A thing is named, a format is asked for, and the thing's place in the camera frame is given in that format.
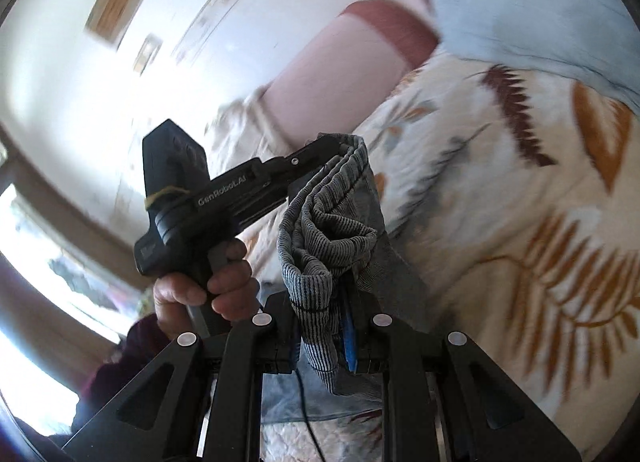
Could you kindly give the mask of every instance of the silver screw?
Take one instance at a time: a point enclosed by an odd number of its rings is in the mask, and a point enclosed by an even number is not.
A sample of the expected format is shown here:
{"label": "silver screw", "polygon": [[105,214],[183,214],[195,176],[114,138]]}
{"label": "silver screw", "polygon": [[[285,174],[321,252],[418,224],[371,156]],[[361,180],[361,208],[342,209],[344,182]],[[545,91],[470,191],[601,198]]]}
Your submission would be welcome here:
{"label": "silver screw", "polygon": [[393,323],[389,314],[376,314],[373,317],[373,324],[379,327],[388,327]]}
{"label": "silver screw", "polygon": [[462,332],[452,332],[447,336],[449,343],[457,347],[461,347],[466,344],[466,336]]}
{"label": "silver screw", "polygon": [[271,314],[260,312],[260,314],[256,314],[251,321],[254,322],[254,325],[258,325],[258,327],[264,327],[271,323]]}
{"label": "silver screw", "polygon": [[198,337],[193,332],[185,332],[178,336],[178,344],[181,347],[190,347],[193,345]]}

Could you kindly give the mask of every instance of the human hand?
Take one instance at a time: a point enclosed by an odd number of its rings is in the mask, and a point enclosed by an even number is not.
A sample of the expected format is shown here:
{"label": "human hand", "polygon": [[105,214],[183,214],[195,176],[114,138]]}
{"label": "human hand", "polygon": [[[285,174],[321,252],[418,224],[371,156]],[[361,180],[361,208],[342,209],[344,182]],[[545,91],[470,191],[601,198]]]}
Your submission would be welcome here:
{"label": "human hand", "polygon": [[[246,246],[234,238],[226,248],[229,263],[215,272],[207,282],[207,290],[218,295],[211,302],[215,312],[229,321],[238,321],[253,316],[258,311],[256,294],[260,285],[252,278],[249,262],[243,260]],[[183,332],[192,331],[191,320],[185,305],[202,305],[207,293],[191,278],[172,272],[156,280],[154,305],[158,326],[169,339]]]}

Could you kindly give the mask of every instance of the dark maroon sleeve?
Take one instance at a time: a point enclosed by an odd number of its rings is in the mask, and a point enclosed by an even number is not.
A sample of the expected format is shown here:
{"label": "dark maroon sleeve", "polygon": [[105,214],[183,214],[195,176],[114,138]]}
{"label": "dark maroon sleeve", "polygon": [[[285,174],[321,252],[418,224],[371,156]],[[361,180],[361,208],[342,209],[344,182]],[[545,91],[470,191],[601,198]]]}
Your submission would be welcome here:
{"label": "dark maroon sleeve", "polygon": [[120,345],[120,359],[98,368],[93,379],[81,392],[72,432],[82,428],[168,344],[169,339],[158,328],[155,314],[137,321],[130,328],[124,344]]}

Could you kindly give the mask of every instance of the person's arm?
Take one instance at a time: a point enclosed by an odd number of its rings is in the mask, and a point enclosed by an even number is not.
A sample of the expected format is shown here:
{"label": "person's arm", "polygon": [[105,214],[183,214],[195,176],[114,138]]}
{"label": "person's arm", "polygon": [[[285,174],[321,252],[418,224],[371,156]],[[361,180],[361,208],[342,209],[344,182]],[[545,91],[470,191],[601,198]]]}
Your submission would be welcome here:
{"label": "person's arm", "polygon": [[[229,263],[216,272],[207,289],[217,297],[213,310],[229,321],[250,318],[258,311],[256,294],[259,284],[252,278],[249,263],[242,258],[246,247],[240,240],[229,243]],[[81,392],[76,406],[72,432],[82,428],[100,409],[135,377],[169,342],[191,330],[185,305],[201,305],[206,293],[183,274],[169,274],[154,285],[156,313],[137,321],[122,344],[122,355],[114,363],[98,368]]]}

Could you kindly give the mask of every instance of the black cable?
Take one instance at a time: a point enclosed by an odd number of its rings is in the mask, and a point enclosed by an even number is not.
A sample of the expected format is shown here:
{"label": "black cable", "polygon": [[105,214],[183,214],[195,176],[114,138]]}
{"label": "black cable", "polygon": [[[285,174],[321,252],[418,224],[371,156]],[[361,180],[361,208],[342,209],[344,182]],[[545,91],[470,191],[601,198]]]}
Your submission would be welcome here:
{"label": "black cable", "polygon": [[324,458],[324,454],[320,449],[320,445],[318,444],[318,439],[316,438],[316,434],[311,429],[311,423],[309,422],[309,416],[306,414],[306,400],[305,400],[305,387],[302,385],[302,377],[300,376],[299,370],[296,368],[296,377],[298,378],[298,388],[300,389],[300,408],[302,409],[302,416],[305,419],[306,429],[311,435],[311,440],[314,442],[314,446],[316,446],[316,451],[318,452],[318,456],[322,462],[326,462],[326,458]]}

